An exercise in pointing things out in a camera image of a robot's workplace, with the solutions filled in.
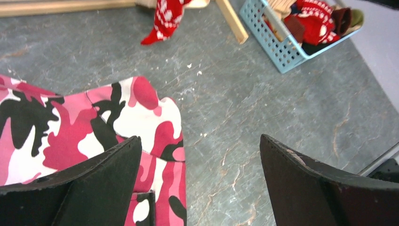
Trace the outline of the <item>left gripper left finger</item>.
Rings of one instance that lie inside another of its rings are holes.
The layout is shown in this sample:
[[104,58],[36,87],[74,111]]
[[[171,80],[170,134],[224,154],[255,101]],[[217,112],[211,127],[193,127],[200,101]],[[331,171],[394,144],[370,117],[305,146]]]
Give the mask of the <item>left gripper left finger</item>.
[[3,226],[122,226],[142,155],[133,136],[77,165],[0,189]]

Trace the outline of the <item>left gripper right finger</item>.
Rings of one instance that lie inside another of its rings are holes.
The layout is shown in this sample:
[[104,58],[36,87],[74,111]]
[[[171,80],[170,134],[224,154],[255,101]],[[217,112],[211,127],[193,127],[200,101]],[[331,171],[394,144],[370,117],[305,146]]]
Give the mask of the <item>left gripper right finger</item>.
[[367,176],[337,169],[263,134],[260,156],[279,226],[396,226],[399,164],[387,159]]

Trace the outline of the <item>red white patterned sock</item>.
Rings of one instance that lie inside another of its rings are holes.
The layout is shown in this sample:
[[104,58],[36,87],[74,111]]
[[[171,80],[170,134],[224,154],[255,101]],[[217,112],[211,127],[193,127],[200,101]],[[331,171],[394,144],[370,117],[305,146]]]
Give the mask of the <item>red white patterned sock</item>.
[[141,41],[141,45],[151,45],[169,39],[180,25],[184,7],[191,0],[157,0],[153,29]]

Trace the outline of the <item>tan brown striped sock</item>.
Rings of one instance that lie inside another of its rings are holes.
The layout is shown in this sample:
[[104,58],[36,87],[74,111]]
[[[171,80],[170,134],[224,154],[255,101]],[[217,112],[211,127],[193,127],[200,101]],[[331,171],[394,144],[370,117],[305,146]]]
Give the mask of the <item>tan brown striped sock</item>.
[[[135,4],[147,8],[156,8],[156,0],[135,0]],[[205,8],[210,3],[210,0],[191,0],[185,5],[185,8]]]

